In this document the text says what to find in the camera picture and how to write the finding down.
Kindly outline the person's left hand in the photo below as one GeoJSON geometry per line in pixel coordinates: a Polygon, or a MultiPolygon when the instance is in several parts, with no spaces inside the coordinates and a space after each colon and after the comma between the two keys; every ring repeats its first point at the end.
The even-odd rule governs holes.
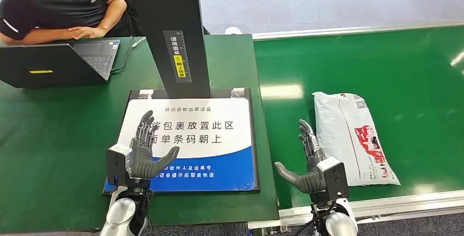
{"type": "Polygon", "coordinates": [[[102,38],[106,35],[107,30],[100,27],[73,27],[68,29],[75,40],[83,38],[102,38]]]}

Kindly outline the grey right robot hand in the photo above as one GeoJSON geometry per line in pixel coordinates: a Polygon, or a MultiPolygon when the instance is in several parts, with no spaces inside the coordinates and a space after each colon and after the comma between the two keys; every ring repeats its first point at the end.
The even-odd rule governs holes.
{"type": "Polygon", "coordinates": [[[306,174],[297,175],[289,171],[281,162],[275,162],[274,166],[284,180],[301,192],[311,194],[322,191],[326,183],[317,164],[324,159],[325,153],[320,148],[317,137],[307,121],[299,120],[299,131],[298,137],[306,156],[306,174]]]}

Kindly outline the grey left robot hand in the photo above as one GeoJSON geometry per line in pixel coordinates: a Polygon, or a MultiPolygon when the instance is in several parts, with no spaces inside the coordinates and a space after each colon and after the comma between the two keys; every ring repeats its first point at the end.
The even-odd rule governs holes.
{"type": "Polygon", "coordinates": [[[130,142],[133,155],[132,177],[152,179],[177,158],[180,148],[173,146],[165,156],[157,161],[153,160],[152,145],[157,130],[158,127],[154,125],[153,111],[149,110],[142,116],[135,137],[130,142]]]}

